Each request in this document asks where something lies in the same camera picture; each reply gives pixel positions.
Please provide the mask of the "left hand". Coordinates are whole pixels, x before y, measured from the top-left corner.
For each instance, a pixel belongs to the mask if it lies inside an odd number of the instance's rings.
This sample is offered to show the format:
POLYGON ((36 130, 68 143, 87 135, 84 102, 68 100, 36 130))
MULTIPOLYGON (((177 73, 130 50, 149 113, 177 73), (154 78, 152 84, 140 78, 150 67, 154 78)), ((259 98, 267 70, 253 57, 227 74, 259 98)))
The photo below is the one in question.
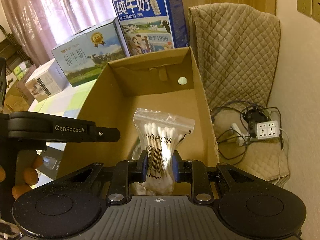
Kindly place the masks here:
POLYGON ((17 158, 17 172, 20 183, 14 185, 10 190, 1 189, 1 197, 6 196, 9 192, 14 199, 31 190, 31 186, 39 182, 39 175, 36 169, 43 165, 43 158, 38 154, 19 154, 17 158))

